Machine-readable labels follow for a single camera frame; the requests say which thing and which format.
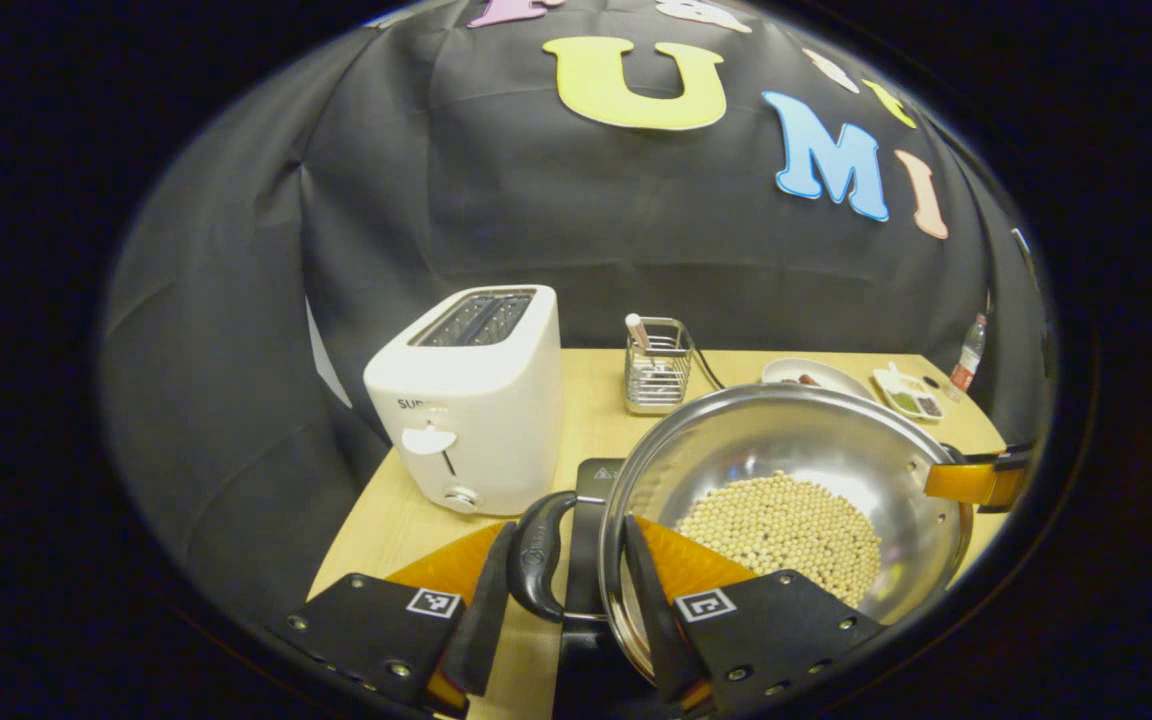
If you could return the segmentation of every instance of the water bottle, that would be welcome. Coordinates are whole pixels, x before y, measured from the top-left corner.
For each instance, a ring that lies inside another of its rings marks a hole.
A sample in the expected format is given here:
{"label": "water bottle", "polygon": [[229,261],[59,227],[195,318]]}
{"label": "water bottle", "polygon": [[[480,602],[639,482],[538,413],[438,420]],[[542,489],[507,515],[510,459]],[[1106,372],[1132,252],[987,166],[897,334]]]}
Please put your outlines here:
{"label": "water bottle", "polygon": [[968,386],[972,384],[975,370],[980,365],[980,356],[984,355],[984,314],[977,313],[977,323],[972,323],[972,328],[968,332],[968,338],[963,340],[963,355],[958,356],[958,364],[954,366],[950,374],[950,387],[946,388],[946,395],[954,402],[963,397]]}

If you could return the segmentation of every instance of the blue letter m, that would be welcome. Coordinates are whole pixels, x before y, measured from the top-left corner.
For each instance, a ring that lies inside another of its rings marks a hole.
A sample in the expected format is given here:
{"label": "blue letter m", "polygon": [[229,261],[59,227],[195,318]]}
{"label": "blue letter m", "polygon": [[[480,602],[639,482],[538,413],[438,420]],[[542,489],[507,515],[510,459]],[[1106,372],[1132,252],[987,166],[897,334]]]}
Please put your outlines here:
{"label": "blue letter m", "polygon": [[878,141],[872,135],[846,123],[836,143],[802,100],[780,92],[764,92],[763,99],[781,115],[785,169],[776,174],[781,190],[812,199],[820,197],[823,189],[812,172],[814,160],[834,202],[842,202],[847,187],[854,183],[847,197],[851,210],[866,218],[887,220],[882,179],[878,177]]}

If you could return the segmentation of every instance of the wire basket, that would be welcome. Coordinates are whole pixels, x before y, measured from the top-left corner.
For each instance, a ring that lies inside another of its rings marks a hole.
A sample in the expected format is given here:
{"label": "wire basket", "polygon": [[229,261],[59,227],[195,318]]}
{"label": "wire basket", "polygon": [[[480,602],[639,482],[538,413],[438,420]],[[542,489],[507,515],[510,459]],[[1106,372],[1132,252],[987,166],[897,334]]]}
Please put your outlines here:
{"label": "wire basket", "polygon": [[626,338],[626,409],[637,415],[666,415],[682,404],[691,373],[691,336],[673,318],[643,318],[650,347]]}

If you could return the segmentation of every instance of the yellow letter u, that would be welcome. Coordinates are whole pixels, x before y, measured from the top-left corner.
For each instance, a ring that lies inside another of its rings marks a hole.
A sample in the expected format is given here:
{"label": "yellow letter u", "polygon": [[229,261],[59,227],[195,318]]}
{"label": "yellow letter u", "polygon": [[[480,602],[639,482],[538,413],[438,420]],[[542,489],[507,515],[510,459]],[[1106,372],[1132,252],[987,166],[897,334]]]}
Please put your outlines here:
{"label": "yellow letter u", "polygon": [[703,47],[658,41],[675,59],[682,94],[670,100],[636,94],[626,85],[621,54],[634,44],[620,37],[562,37],[544,44],[558,56],[558,97],[573,113],[627,128],[692,129],[718,122],[727,111],[723,83],[714,65],[722,55]]}

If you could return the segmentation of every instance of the stainless steel pot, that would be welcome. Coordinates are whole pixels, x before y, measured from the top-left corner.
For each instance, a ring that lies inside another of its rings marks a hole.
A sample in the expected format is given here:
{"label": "stainless steel pot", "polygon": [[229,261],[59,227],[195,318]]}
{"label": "stainless steel pot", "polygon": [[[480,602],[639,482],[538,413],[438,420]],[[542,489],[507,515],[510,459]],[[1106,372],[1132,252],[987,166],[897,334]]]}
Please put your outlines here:
{"label": "stainless steel pot", "polygon": [[[645,679],[652,653],[622,553],[627,514],[673,526],[698,498],[741,479],[782,470],[844,497],[867,516],[881,569],[858,611],[892,624],[945,592],[972,533],[972,506],[927,497],[929,467],[954,461],[946,448],[874,402],[790,384],[732,387],[679,407],[637,444],[605,501],[599,584],[612,632]],[[550,591],[558,521],[575,492],[541,498],[522,515],[509,561],[516,600],[554,621]]]}

